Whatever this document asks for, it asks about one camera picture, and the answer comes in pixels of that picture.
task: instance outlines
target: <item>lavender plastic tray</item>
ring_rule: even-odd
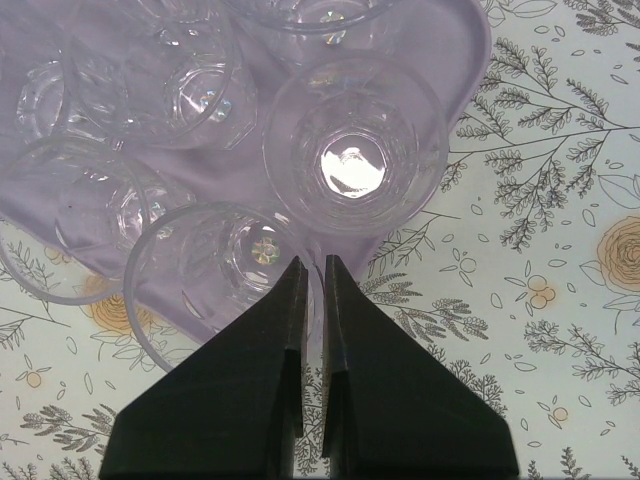
[[[46,10],[55,11],[59,0],[32,0]],[[416,2],[398,47],[398,56],[421,73],[431,84],[444,107],[452,129],[479,85],[491,50],[489,25],[477,0],[405,0]],[[258,122],[256,127],[231,151],[199,149],[172,151],[148,146],[125,144],[123,152],[137,157],[163,176],[196,194],[199,202],[230,201],[248,206],[263,205],[267,201],[279,203],[265,174],[262,159],[262,129],[266,113],[279,87],[287,78],[285,70],[270,57],[263,45],[238,29],[238,37],[245,59],[258,88]],[[15,200],[0,202],[0,215],[5,216],[35,234],[45,244],[59,248],[56,238],[47,238],[46,204]],[[380,238],[340,241],[303,230],[308,244],[320,247],[318,264],[328,254],[342,257],[356,278],[363,273]],[[148,307],[167,320],[179,322],[184,305],[173,305],[166,299],[181,298],[168,295],[170,285],[158,285],[157,295],[151,295]],[[202,331],[189,331],[178,325],[192,338],[205,341]]]

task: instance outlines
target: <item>floral tablecloth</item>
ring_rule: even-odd
[[[523,477],[640,479],[640,0],[482,4],[493,58],[441,191],[361,286],[507,419]],[[44,282],[69,261],[14,247]],[[120,297],[0,281],[0,479],[95,478],[114,415],[163,372]],[[318,373],[305,476],[327,468]]]

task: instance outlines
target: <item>yellow flower print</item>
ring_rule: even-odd
[[[68,257],[64,253],[49,247],[44,247],[44,255],[53,265],[71,263],[72,260],[71,257]]]
[[[548,285],[547,279],[540,275],[529,277],[527,287],[530,291],[529,303],[536,310],[542,310],[556,298],[556,291]]]
[[[607,286],[640,292],[640,218],[616,223],[598,245],[598,261]]]
[[[42,385],[42,374],[51,370],[51,367],[34,369],[33,363],[28,355],[24,356],[24,362],[27,365],[27,370],[22,372],[18,378],[16,378],[16,381],[25,381],[31,388],[38,388]]]
[[[107,280],[102,277],[90,277],[87,280],[86,290],[89,292],[101,291],[104,289],[105,282]],[[124,297],[120,294],[111,295],[109,298],[88,305],[85,313],[105,330],[123,335],[132,332],[127,309],[124,305]],[[150,326],[153,322],[153,314],[144,308],[137,308],[136,315],[143,328]]]

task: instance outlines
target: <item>leaf drawing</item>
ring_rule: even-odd
[[[634,178],[624,175],[600,175],[604,193],[623,208],[640,208],[640,194],[636,192]]]
[[[569,338],[559,336],[560,329],[555,323],[546,320],[527,323],[524,338],[531,351],[551,352],[564,355],[571,352],[573,358],[581,358],[582,364],[573,365],[573,376],[587,382],[608,376],[609,390],[607,396],[612,405],[620,405],[629,398],[640,399],[640,343],[629,345],[630,354],[628,365],[616,361],[613,356],[603,353],[605,345],[597,341],[597,337],[586,333],[581,327],[572,325],[567,330]],[[618,376],[622,376],[626,383],[613,383]]]
[[[582,1],[582,0],[565,0],[565,1]],[[622,463],[629,470],[629,478],[631,479],[640,479],[640,470],[629,460],[629,458],[624,455],[620,455],[622,459]],[[585,469],[583,467],[578,466],[577,459],[573,452],[573,448],[566,447],[562,449],[562,453],[560,455],[560,469],[562,474],[564,474],[565,480],[588,480],[592,478],[591,474],[584,473]],[[528,480],[544,480],[542,475],[540,474],[537,464],[535,460],[529,462],[529,467],[527,469]],[[554,474],[552,478],[561,478],[561,475]]]
[[[390,310],[396,322],[414,339],[432,343],[434,338],[446,338],[447,333],[463,341],[469,341],[470,337],[488,339],[487,322],[474,317],[463,300],[442,298],[432,303],[431,310],[410,307],[411,299],[422,294],[411,290],[413,282],[396,281],[405,276],[405,273],[388,274],[363,283],[360,289],[374,304]]]
[[[635,0],[564,0],[576,10],[576,24],[586,33],[598,36],[617,34],[621,28],[640,29],[640,4]],[[640,44],[627,42],[634,52]],[[634,57],[640,62],[640,56]]]
[[[469,387],[473,393],[478,395],[487,405],[498,413],[498,415],[505,417],[507,407],[502,403],[502,394],[504,391],[498,384],[495,375],[487,374],[479,377],[473,372],[471,364],[467,360],[455,360],[446,363],[447,359],[444,350],[433,344],[427,345],[427,351],[440,363],[445,365],[458,380]]]
[[[501,2],[501,8],[505,5],[514,10],[534,4]],[[564,30],[557,27],[561,36]],[[500,241],[519,253],[537,234],[554,227],[556,211],[565,208],[573,194],[579,199],[589,194],[611,134],[627,131],[633,135],[640,129],[640,122],[627,126],[613,121],[609,103],[581,79],[566,79],[569,93],[556,92],[559,75],[547,49],[534,45],[527,51],[499,37],[489,72],[458,130],[458,136],[465,139],[491,137],[493,146],[452,150],[440,184],[444,193],[451,191],[459,185],[470,158],[483,155],[485,165],[496,175],[494,203],[503,207],[500,214],[510,221]],[[516,82],[520,77],[527,82]],[[510,110],[521,111],[518,128],[538,129],[541,138],[512,138],[514,125],[506,115]]]
[[[47,405],[39,413],[24,415],[25,423],[21,428],[38,430],[34,434],[37,437],[53,435],[53,442],[62,445],[64,451],[82,453],[93,449],[104,455],[105,443],[116,417],[115,410],[100,404],[100,408],[94,408],[92,413],[82,417],[89,420],[91,428],[72,423],[73,417],[63,408]]]
[[[487,12],[489,24],[493,27],[499,27],[506,20],[506,16],[500,7],[493,7]]]
[[[536,18],[551,12],[556,5],[553,0],[529,0],[517,5],[511,11],[516,17]]]
[[[601,287],[605,286],[604,277],[602,276],[602,266],[597,260],[592,260],[580,265],[580,270],[584,273],[589,280]]]
[[[2,468],[9,475],[11,480],[36,480],[40,477],[38,468],[30,463],[27,468],[13,468],[7,462],[2,464]],[[75,463],[70,458],[65,458],[61,464],[52,464],[49,469],[50,480],[98,480],[95,469],[91,462],[85,457],[80,458]]]
[[[427,235],[431,224],[440,218],[459,220],[459,218],[449,215],[427,211],[421,213],[429,215],[431,218],[419,228],[405,227],[387,235],[387,239],[382,242],[369,261],[369,278],[374,275],[376,270],[379,275],[384,275],[388,267],[407,266],[413,258],[422,261],[425,246],[431,251],[436,250],[434,242]]]
[[[2,348],[13,350],[14,346],[20,346],[20,341],[24,340],[22,325],[25,321],[27,318],[0,325],[0,345]]]
[[[295,443],[296,471],[303,476],[328,473],[329,462],[322,457],[322,371],[304,367],[303,436]]]
[[[588,208],[585,208],[584,210],[582,210],[582,219],[584,220],[584,223],[586,223],[590,227],[596,226],[596,218],[593,215],[593,212]]]
[[[607,303],[602,308],[609,310],[636,311],[640,308],[640,296],[623,295],[622,297],[616,298],[615,300]]]

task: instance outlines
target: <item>drinking glass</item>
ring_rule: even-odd
[[[158,240],[162,230],[171,232],[165,242]],[[168,371],[262,298],[298,256],[309,271],[308,332],[317,337],[316,255],[270,206],[218,202],[174,210],[142,234],[127,263],[124,299],[133,330]]]
[[[224,0],[290,70],[345,50],[391,54],[413,0]]]
[[[115,137],[230,149],[255,125],[257,97],[229,20],[216,0],[190,0],[183,16],[170,4],[80,0],[65,29],[65,82]]]
[[[265,124],[264,161],[291,214],[331,235],[401,226],[435,192],[449,152],[438,97],[411,67],[351,52],[290,78]]]
[[[0,168],[26,143],[64,132],[116,143],[69,101],[62,31],[26,1],[0,2]]]
[[[40,139],[0,180],[0,258],[37,298],[93,303],[120,291],[142,231],[166,211],[194,201],[102,143]]]

